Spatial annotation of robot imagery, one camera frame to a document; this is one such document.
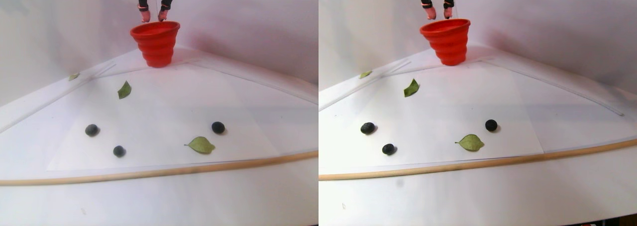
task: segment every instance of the wooden stick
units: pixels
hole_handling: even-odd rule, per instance
[[[501,158],[494,160],[484,160],[480,162],[468,162],[459,164],[448,165],[436,165],[429,167],[420,167],[413,169],[400,169],[394,171],[376,171],[376,172],[362,172],[362,173],[350,173],[350,174],[321,174],[318,176],[318,180],[357,180],[357,179],[369,179],[369,178],[383,178],[392,176],[408,176],[412,174],[428,174],[444,171],[460,171],[463,169],[477,169],[484,167],[494,167],[501,165],[513,165],[530,162],[539,162],[544,160],[555,160],[559,158],[573,157],[589,155],[593,153],[600,153],[605,151],[612,151],[614,149],[623,149],[630,146],[637,145],[637,139],[626,140],[623,142],[617,142],[612,144],[605,144],[602,146],[594,146],[583,149],[572,149],[567,151],[558,151],[553,153],[543,153],[536,155],[524,155],[515,156],[510,158]]]
[[[306,160],[319,156],[319,151],[311,151],[307,153],[298,153],[294,155],[284,155],[273,158],[264,158],[259,160],[246,160],[243,162],[232,162],[216,165],[200,165],[192,167],[182,167],[175,169],[160,169],[155,171],[138,171],[119,174],[104,174],[100,176],[81,176],[71,178],[57,179],[34,179],[34,180],[0,180],[0,186],[18,186],[18,185],[62,185],[77,184],[89,182],[102,182],[113,180],[130,180],[139,178],[149,178],[157,176],[175,176],[178,174],[194,174],[212,171],[228,171],[232,169],[246,169],[252,167],[262,167],[266,165],[277,165],[298,160]]]

